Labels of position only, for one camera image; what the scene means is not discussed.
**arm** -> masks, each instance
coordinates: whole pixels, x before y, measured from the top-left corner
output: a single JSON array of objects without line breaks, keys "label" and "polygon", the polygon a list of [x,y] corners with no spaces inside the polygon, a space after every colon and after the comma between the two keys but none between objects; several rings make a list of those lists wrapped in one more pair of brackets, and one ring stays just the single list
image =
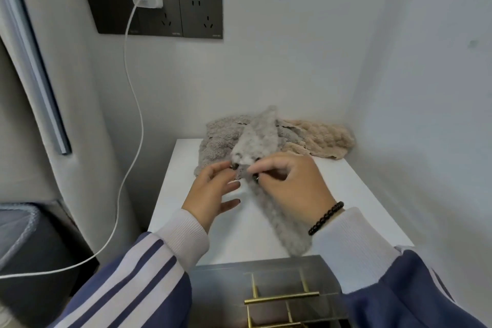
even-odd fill
[{"label": "arm", "polygon": [[[309,225],[336,203],[310,157],[276,153],[248,172],[259,173],[259,184]],[[338,279],[349,316],[361,328],[485,327],[453,302],[414,251],[393,248],[357,208],[337,213],[318,231],[313,250]]]},{"label": "arm", "polygon": [[155,233],[142,234],[126,254],[86,282],[52,328],[179,328],[188,325],[187,271],[209,249],[215,217],[239,204],[221,203],[239,188],[229,162],[210,165],[196,178],[183,208]]}]

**white ribbed cuff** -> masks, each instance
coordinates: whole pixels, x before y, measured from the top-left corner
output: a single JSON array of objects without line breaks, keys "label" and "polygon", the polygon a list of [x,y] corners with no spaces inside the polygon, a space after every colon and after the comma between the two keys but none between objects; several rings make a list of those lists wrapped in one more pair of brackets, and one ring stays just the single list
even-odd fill
[{"label": "white ribbed cuff", "polygon": [[185,271],[196,266],[210,246],[203,227],[184,209],[176,211],[156,235],[164,240]]},{"label": "white ribbed cuff", "polygon": [[343,293],[378,282],[400,255],[356,207],[341,213],[317,232],[312,248],[335,274]]}]

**sleeve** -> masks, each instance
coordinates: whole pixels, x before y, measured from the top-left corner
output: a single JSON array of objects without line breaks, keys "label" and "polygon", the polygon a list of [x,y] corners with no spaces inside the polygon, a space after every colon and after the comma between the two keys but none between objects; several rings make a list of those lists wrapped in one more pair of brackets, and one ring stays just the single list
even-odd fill
[{"label": "sleeve", "polygon": [[319,231],[313,237],[313,250],[338,279],[357,326],[485,328],[455,304],[417,253],[397,251],[357,208]]},{"label": "sleeve", "polygon": [[126,254],[93,275],[50,327],[187,326],[187,271],[208,248],[205,230],[180,209],[163,228],[142,234]]}]

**bracelet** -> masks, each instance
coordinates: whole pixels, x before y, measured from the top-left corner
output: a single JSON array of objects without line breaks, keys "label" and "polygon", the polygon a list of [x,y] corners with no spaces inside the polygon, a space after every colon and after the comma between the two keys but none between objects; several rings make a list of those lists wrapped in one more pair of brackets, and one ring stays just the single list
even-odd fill
[{"label": "bracelet", "polygon": [[330,210],[326,212],[325,215],[321,217],[319,221],[315,225],[313,225],[310,230],[308,231],[309,236],[313,236],[318,230],[323,227],[323,225],[326,223],[327,220],[329,220],[333,215],[339,211],[343,207],[343,202],[339,201],[337,202]]}]

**cable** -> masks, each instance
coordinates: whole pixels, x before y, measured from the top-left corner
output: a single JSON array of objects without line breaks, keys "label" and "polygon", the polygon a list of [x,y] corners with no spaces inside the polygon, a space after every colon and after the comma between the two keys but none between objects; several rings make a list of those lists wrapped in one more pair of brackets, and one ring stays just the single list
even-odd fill
[{"label": "cable", "polygon": [[120,189],[118,189],[118,198],[116,199],[116,219],[115,219],[115,226],[113,227],[113,231],[111,232],[111,235],[109,236],[106,244],[104,244],[102,246],[102,248],[97,253],[95,253],[94,255],[90,256],[89,258],[87,258],[86,260],[84,260],[82,262],[79,262],[79,263],[74,264],[74,265],[69,266],[69,267],[65,267],[64,269],[56,269],[56,270],[52,270],[52,271],[26,272],[26,273],[13,273],[13,274],[10,274],[10,275],[0,275],[0,280],[2,280],[2,279],[10,279],[10,278],[14,278],[14,277],[23,277],[23,276],[49,275],[49,274],[53,274],[53,273],[58,273],[58,272],[62,272],[62,271],[74,269],[74,268],[76,268],[76,267],[78,267],[80,265],[83,265],[84,263],[89,262],[91,259],[93,259],[97,255],[99,255],[99,253],[101,253],[101,251],[103,251],[106,248],[106,246],[109,244],[109,242],[113,238],[113,236],[115,234],[115,231],[116,231],[116,227],[118,226],[118,220],[120,219],[120,196],[121,196],[121,191],[123,190],[123,185],[125,184],[126,178],[130,174],[130,171],[132,170],[133,165],[135,165],[135,162],[137,161],[138,155],[140,154],[140,150],[142,149],[142,143],[144,141],[144,119],[142,117],[142,111],[140,110],[140,104],[138,104],[137,95],[135,95],[135,90],[133,89],[133,85],[132,85],[131,80],[130,80],[130,75],[128,74],[128,67],[127,67],[127,64],[126,64],[126,40],[128,39],[128,31],[130,29],[130,24],[131,24],[131,21],[133,19],[133,15],[135,14],[135,11],[137,10],[137,7],[138,7],[138,5],[140,4],[141,1],[143,1],[143,0],[138,0],[135,3],[135,5],[133,6],[133,9],[131,10],[130,18],[128,19],[128,24],[126,25],[125,42],[123,44],[123,61],[125,63],[126,79],[128,80],[128,84],[130,85],[131,92],[133,94],[133,98],[135,99],[135,102],[137,104],[138,114],[140,115],[140,128],[141,128],[140,144],[138,145],[137,154],[135,154],[135,157],[133,158],[133,162],[131,163],[130,168],[128,169],[128,171],[126,172],[125,176],[123,177],[123,180],[121,181]]}]

